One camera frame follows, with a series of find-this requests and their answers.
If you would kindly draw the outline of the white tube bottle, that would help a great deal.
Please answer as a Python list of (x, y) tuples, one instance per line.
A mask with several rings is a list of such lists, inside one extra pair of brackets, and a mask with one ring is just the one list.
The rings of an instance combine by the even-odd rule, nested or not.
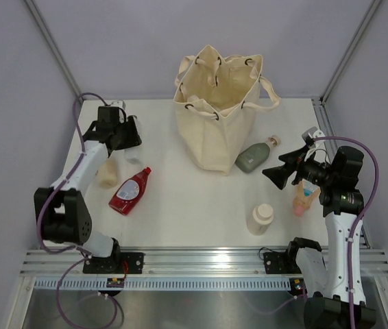
[(137, 165), (142, 162), (141, 146), (131, 147), (124, 152), (125, 160), (130, 164)]

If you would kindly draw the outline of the orange bottle pink cap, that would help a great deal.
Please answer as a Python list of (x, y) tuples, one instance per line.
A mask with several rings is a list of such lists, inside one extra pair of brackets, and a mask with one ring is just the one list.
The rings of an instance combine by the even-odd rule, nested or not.
[(311, 208), (313, 201), (319, 197), (320, 187), (307, 181), (301, 180), (296, 188), (296, 196), (293, 200), (293, 213), (302, 217)]

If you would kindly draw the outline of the grey-green pump bottle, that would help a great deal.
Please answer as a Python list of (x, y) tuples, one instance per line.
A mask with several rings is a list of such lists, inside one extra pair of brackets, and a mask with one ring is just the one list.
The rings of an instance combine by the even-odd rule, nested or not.
[(235, 165), (244, 173), (251, 173), (263, 164), (273, 148), (279, 146), (281, 140), (278, 136), (270, 136), (266, 141), (255, 143), (242, 151), (235, 161)]

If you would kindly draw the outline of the beige bottle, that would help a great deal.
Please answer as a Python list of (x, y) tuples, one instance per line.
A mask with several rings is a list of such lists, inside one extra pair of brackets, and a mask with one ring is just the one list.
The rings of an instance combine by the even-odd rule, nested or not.
[(116, 161), (114, 159), (107, 159), (98, 169), (96, 177), (100, 187), (115, 187), (118, 181)]

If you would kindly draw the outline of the red bottle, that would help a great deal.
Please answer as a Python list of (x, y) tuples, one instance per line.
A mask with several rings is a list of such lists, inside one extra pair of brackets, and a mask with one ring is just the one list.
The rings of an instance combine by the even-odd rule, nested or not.
[(122, 215), (128, 215), (144, 195), (150, 173), (151, 169), (145, 167), (122, 183), (108, 202), (109, 207)]

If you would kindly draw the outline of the cream bottle wide cap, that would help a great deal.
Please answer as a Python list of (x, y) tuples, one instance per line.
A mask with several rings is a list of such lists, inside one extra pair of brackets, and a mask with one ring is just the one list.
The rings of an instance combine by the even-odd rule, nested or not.
[(269, 204), (255, 206), (246, 219), (248, 231), (256, 236), (264, 234), (274, 220), (274, 210)]

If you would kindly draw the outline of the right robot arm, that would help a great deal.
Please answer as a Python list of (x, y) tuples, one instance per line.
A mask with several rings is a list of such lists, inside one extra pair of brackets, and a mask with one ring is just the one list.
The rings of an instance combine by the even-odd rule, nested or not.
[(279, 189), (290, 175), (294, 183), (306, 180), (320, 188), (328, 233), (328, 260), (316, 241), (296, 238), (290, 242), (285, 264), (303, 275), (308, 299), (304, 305), (305, 328), (373, 328), (376, 311), (367, 307), (360, 270), (360, 216), (365, 202), (356, 188), (364, 155), (354, 147), (338, 148), (330, 164), (309, 156), (310, 147), (283, 154), (282, 165), (263, 170)]

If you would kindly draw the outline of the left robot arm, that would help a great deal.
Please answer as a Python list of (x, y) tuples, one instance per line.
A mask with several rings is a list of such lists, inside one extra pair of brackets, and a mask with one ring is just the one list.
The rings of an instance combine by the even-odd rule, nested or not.
[(89, 128), (78, 133), (80, 148), (69, 172), (47, 188), (34, 193), (37, 235), (50, 254), (46, 241), (78, 249), (87, 256), (88, 273), (119, 273), (125, 269), (119, 242), (93, 227), (85, 194), (100, 167), (114, 151), (142, 143), (133, 115), (116, 106), (100, 106)]

